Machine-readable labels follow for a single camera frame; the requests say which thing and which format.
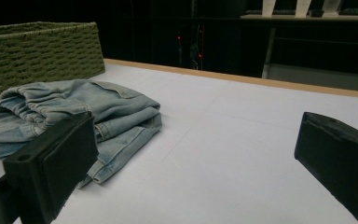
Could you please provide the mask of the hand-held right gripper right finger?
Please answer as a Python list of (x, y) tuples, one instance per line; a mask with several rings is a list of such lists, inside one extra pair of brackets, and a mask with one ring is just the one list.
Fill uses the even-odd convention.
[(358, 220), (358, 130), (306, 112), (294, 156)]

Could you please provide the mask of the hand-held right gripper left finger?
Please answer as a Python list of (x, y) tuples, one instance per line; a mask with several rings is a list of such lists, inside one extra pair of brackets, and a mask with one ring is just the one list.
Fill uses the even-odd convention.
[(49, 224), (96, 162), (93, 116), (84, 112), (60, 120), (4, 159), (4, 196), (9, 219)]

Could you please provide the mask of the light blue denim jeans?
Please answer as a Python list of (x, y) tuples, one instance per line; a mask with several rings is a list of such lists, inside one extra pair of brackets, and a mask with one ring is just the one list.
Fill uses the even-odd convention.
[(0, 159), (61, 119), (90, 112), (99, 151), (78, 183), (103, 183), (118, 172), (162, 127), (160, 104), (132, 89), (103, 81), (36, 82), (0, 94)]

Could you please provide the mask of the green woven basket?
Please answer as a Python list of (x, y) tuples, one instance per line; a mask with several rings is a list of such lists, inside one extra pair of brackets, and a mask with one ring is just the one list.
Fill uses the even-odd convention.
[(0, 25), (0, 93), (27, 83), (88, 78), (104, 71), (94, 22)]

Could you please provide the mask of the dark shelf unit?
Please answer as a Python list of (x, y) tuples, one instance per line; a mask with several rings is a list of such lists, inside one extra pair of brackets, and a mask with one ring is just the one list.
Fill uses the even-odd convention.
[(358, 91), (358, 18), (243, 16), (238, 73)]

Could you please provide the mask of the white stand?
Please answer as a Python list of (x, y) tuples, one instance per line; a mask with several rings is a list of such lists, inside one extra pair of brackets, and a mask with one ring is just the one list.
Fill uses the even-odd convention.
[(271, 17), (275, 8), (276, 0), (263, 0), (262, 1), (262, 16)]
[(296, 18), (306, 18), (309, 8), (310, 8), (311, 0), (296, 0)]
[(342, 0), (324, 0), (322, 10), (324, 11), (324, 16), (336, 16), (340, 11)]

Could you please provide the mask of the dark equipment with red lights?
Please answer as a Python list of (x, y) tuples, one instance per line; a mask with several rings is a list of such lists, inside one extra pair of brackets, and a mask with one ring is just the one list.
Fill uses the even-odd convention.
[(181, 25), (177, 30), (178, 65), (193, 70), (203, 69), (204, 26)]

